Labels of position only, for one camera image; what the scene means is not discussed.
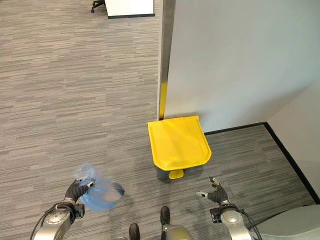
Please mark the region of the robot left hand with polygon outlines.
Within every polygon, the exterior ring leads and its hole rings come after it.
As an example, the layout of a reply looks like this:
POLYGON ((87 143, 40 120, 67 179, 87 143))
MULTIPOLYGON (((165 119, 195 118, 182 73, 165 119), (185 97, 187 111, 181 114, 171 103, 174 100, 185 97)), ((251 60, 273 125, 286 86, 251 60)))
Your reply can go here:
POLYGON ((95 182, 90 179, 75 179, 66 190, 63 202, 75 204, 77 200, 83 196, 89 188, 93 187, 95 182))

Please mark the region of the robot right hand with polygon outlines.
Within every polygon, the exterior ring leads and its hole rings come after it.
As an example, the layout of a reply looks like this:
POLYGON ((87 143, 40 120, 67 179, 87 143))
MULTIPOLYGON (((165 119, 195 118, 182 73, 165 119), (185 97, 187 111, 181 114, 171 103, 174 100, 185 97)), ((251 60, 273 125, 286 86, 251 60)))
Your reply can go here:
POLYGON ((196 195, 198 197, 209 199, 212 202, 219 204, 220 206, 229 204, 230 200, 228 198, 228 194, 220 184, 220 182, 215 177, 209 176, 208 178, 211 182, 211 186, 215 190, 212 192, 197 191, 196 195))

